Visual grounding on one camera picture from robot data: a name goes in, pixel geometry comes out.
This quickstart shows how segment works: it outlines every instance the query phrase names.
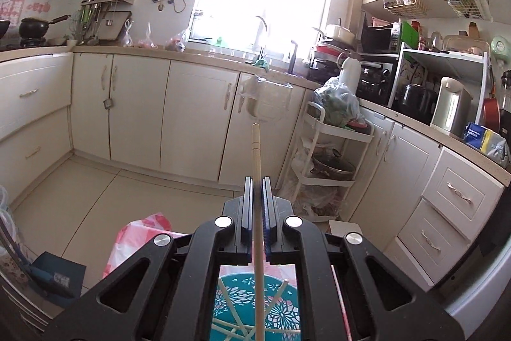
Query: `microwave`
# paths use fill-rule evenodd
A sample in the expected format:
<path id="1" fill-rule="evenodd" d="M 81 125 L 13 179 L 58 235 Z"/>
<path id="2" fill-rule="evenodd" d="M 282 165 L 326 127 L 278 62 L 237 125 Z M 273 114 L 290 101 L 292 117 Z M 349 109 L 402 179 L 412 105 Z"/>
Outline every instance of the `microwave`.
<path id="1" fill-rule="evenodd" d="M 385 26 L 368 26 L 367 17 L 360 36 L 362 50 L 366 54 L 399 53 L 401 43 L 417 49 L 418 32 L 406 22 L 394 22 Z"/>

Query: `wire basket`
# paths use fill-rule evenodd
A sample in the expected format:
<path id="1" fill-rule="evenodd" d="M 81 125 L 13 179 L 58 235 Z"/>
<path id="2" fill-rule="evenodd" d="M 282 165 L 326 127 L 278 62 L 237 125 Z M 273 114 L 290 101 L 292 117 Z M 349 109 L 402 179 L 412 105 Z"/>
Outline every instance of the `wire basket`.
<path id="1" fill-rule="evenodd" d="M 460 18 L 493 21 L 488 0 L 445 0 Z"/>
<path id="2" fill-rule="evenodd" d="M 399 18 L 421 18 L 428 12 L 422 0 L 383 0 L 383 9 Z"/>

